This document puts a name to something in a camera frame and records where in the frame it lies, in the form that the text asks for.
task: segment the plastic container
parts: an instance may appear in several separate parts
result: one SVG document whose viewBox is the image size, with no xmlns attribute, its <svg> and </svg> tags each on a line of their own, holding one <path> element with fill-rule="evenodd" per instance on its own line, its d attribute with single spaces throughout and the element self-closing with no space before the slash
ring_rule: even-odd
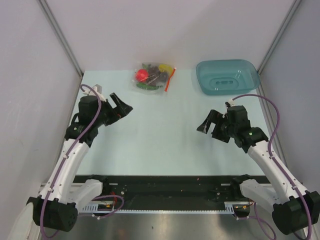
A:
<svg viewBox="0 0 320 240">
<path fill-rule="evenodd" d="M 202 61 L 196 66 L 196 76 L 207 95 L 245 94 L 260 85 L 255 66 L 240 59 Z"/>
</svg>

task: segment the tabletop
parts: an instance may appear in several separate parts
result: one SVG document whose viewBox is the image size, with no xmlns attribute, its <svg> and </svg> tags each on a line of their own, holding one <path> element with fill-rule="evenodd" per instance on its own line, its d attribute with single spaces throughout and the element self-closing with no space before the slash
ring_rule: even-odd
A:
<svg viewBox="0 0 320 240">
<path fill-rule="evenodd" d="M 99 128 L 77 175 L 263 175 L 232 139 L 224 143 L 210 133 L 196 131 L 211 109 L 224 113 L 225 102 L 235 96 L 205 95 L 195 69 L 177 70 L 168 92 L 161 94 L 138 89 L 132 83 L 133 76 L 133 70 L 84 73 L 82 83 L 102 86 L 102 94 L 112 106 L 109 94 L 116 93 L 133 110 L 118 122 Z M 82 96 L 79 91 L 73 114 L 78 112 Z M 269 136 L 257 97 L 243 97 L 236 104 L 246 108 L 251 126 L 260 127 Z"/>
</svg>

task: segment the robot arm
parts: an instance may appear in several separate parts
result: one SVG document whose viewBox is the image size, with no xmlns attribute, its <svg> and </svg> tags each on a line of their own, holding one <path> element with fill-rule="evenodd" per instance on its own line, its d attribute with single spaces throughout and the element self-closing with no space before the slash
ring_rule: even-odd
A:
<svg viewBox="0 0 320 240">
<path fill-rule="evenodd" d="M 94 86 L 93 90 L 101 101 L 97 118 L 92 124 L 99 109 L 99 100 L 92 91 L 86 91 L 84 92 L 86 96 L 83 96 L 78 104 L 79 112 L 73 116 L 66 130 L 61 154 L 51 177 L 38 197 L 30 197 L 28 200 L 28 203 L 33 203 L 33 220 L 38 226 L 40 226 L 41 211 L 45 205 L 43 226 L 65 232 L 70 231 L 76 223 L 78 210 L 102 193 L 103 183 L 95 179 L 87 180 L 80 189 L 71 194 L 70 189 L 81 161 L 98 135 L 98 128 L 117 122 L 128 115 L 133 108 L 112 93 L 110 96 L 116 104 L 113 108 L 101 94 L 100 86 Z M 90 124 L 92 124 L 91 127 L 84 134 Z"/>
<path fill-rule="evenodd" d="M 233 138 L 235 144 L 259 165 L 274 189 L 274 191 L 267 189 L 251 179 L 249 175 L 244 175 L 241 176 L 240 181 L 236 182 L 237 194 L 252 199 L 272 214 L 278 229 L 288 235 L 308 226 L 306 210 L 296 191 L 298 189 L 307 203 L 312 224 L 317 223 L 320 213 L 320 195 L 316 191 L 309 192 L 297 181 L 274 153 L 273 148 L 271 151 L 275 160 L 271 159 L 267 136 L 259 127 L 251 127 L 247 110 L 243 106 L 231 106 L 228 103 L 226 105 L 228 108 L 225 114 L 211 110 L 197 131 L 207 134 L 210 124 L 214 123 L 212 137 L 225 143 Z M 294 181 L 295 186 L 290 183 L 285 173 Z"/>
</svg>

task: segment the plastic bag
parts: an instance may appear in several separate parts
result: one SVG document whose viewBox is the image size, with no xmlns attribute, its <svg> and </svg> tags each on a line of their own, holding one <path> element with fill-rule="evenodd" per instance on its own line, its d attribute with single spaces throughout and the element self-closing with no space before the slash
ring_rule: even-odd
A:
<svg viewBox="0 0 320 240">
<path fill-rule="evenodd" d="M 174 68 L 163 63 L 142 63 L 134 73 L 134 85 L 146 92 L 162 93 L 169 83 Z"/>
</svg>

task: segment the wall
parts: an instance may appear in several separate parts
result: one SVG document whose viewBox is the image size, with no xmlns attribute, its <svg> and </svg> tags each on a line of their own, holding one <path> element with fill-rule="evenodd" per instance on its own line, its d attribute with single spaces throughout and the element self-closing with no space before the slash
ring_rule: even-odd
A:
<svg viewBox="0 0 320 240">
<path fill-rule="evenodd" d="M 319 11 L 320 1 L 302 1 L 261 75 L 266 95 L 280 110 L 279 138 L 289 169 L 310 191 L 318 192 Z"/>
<path fill-rule="evenodd" d="M 261 64 L 293 0 L 48 0 L 84 70 L 140 62 Z"/>
<path fill-rule="evenodd" d="M 0 239 L 54 167 L 80 79 L 35 0 L 0 1 Z"/>
</svg>

